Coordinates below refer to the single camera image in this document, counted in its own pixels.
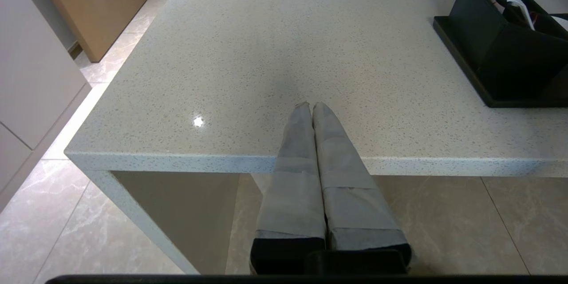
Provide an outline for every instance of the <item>gray fabric cover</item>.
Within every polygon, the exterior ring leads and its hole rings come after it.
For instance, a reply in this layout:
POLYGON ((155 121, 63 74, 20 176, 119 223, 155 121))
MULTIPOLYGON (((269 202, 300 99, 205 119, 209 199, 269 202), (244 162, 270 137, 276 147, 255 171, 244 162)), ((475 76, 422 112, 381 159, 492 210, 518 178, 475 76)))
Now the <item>gray fabric cover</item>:
POLYGON ((310 105, 298 104, 284 129, 272 181, 257 219, 258 239, 325 239, 310 105))
POLYGON ((362 250, 406 244, 341 122, 324 103, 314 106, 314 130, 331 248, 362 250))

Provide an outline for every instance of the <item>island side panel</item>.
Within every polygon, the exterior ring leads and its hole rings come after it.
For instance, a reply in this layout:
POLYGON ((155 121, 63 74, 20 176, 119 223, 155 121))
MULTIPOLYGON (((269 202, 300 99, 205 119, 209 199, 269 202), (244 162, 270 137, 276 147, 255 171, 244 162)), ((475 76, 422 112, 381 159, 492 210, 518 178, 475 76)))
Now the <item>island side panel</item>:
POLYGON ((270 185, 272 181, 272 174, 261 174, 261 173, 250 173, 252 176, 254 183, 258 186, 260 193, 264 195, 266 189, 268 189, 268 185, 270 185))
POLYGON ((181 253, 200 274, 225 273, 239 174, 111 173, 154 225, 132 220, 176 264, 181 253), (170 245, 154 239, 162 240, 154 227, 162 230, 170 245))
POLYGON ((168 236, 109 171, 83 173, 186 274, 199 274, 168 236))

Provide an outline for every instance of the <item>kitchen island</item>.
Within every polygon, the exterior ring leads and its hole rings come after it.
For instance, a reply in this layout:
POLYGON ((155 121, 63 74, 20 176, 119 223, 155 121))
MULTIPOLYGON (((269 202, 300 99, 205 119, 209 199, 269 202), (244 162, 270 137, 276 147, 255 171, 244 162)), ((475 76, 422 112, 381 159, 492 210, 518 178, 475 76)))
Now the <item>kitchen island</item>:
POLYGON ((564 177, 568 110, 485 106, 432 28, 453 1, 168 0, 65 153, 203 274, 224 269, 235 177, 272 171, 304 100, 374 175, 564 177))

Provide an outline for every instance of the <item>black box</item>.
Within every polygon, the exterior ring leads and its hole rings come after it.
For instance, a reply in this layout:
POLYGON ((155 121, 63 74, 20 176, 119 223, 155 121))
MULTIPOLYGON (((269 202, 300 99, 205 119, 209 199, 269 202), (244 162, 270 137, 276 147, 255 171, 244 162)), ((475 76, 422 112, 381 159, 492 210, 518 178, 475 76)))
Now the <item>black box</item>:
POLYGON ((489 107, 568 107, 568 32, 533 0, 536 31, 489 0, 456 0, 434 28, 489 107))

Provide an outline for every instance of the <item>black edge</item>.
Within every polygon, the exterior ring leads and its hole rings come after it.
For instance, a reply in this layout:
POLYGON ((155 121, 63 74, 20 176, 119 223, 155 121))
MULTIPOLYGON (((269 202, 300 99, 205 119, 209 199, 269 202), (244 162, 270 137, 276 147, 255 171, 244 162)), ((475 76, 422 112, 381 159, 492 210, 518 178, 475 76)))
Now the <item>black edge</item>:
POLYGON ((483 83, 477 77, 470 66, 467 59, 462 55, 457 40, 453 39, 450 31, 449 19, 447 16, 436 16, 434 17, 434 23, 432 24, 438 36, 446 45, 446 48, 452 54, 452 57, 456 60, 463 73, 475 88, 477 94, 485 105, 489 108, 558 108, 558 107, 568 107, 568 101, 566 100, 495 100, 491 97, 491 94, 485 89, 483 83))
POLYGON ((552 16, 568 20, 568 13, 553 13, 552 16))
POLYGON ((191 275, 74 275, 47 284, 504 284, 566 283, 568 276, 191 276, 191 275))
POLYGON ((77 59, 79 54, 83 52, 83 48, 81 47, 79 42, 75 41, 75 43, 69 48, 69 50, 67 50, 67 52, 71 56, 71 59, 75 60, 77 59))

